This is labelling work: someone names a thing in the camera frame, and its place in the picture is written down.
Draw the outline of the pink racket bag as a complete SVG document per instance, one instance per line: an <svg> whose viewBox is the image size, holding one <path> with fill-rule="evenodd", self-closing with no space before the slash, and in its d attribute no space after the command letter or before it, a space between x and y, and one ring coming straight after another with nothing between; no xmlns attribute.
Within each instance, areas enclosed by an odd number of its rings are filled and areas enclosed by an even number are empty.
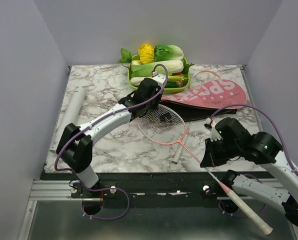
<svg viewBox="0 0 298 240"><path fill-rule="evenodd" d="M160 100L161 105L175 111L185 122L206 119L222 107L246 102L242 87L227 79L212 80Z"/></svg>

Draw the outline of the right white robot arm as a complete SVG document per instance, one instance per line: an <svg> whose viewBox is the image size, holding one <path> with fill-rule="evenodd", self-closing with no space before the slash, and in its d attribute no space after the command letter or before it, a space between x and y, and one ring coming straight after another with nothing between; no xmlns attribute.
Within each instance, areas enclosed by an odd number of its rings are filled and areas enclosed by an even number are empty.
<svg viewBox="0 0 298 240"><path fill-rule="evenodd" d="M274 207L298 227L298 168L287 159L284 147L269 133L250 134L235 118L227 117L219 122L207 119L205 127L211 135L205 140L200 166L218 167L238 157L260 165L279 181L283 190L233 170L228 170L221 182L238 194Z"/></svg>

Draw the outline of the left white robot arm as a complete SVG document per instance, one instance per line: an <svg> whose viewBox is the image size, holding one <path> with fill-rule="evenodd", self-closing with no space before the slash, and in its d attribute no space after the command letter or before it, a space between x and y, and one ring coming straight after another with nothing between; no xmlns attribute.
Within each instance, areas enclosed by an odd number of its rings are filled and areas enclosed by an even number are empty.
<svg viewBox="0 0 298 240"><path fill-rule="evenodd" d="M143 116L148 109L155 110L166 82L167 77L161 73L147 77L137 90L103 115L81 126L68 124L56 149L57 159L63 160L86 188L94 187L99 177L91 167L93 146L114 129Z"/></svg>

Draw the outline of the white shuttlecock tube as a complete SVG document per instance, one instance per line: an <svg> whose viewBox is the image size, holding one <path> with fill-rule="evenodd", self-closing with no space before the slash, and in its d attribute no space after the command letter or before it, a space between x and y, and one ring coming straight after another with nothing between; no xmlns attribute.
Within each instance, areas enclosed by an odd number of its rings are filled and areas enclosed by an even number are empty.
<svg viewBox="0 0 298 240"><path fill-rule="evenodd" d="M79 111L86 96L86 92L86 88L81 86L77 86L74 89L71 99L65 109L64 115L59 123L58 128L56 129L55 138L49 150L51 153L56 153L58 143L61 139L65 127L70 123L76 122Z"/></svg>

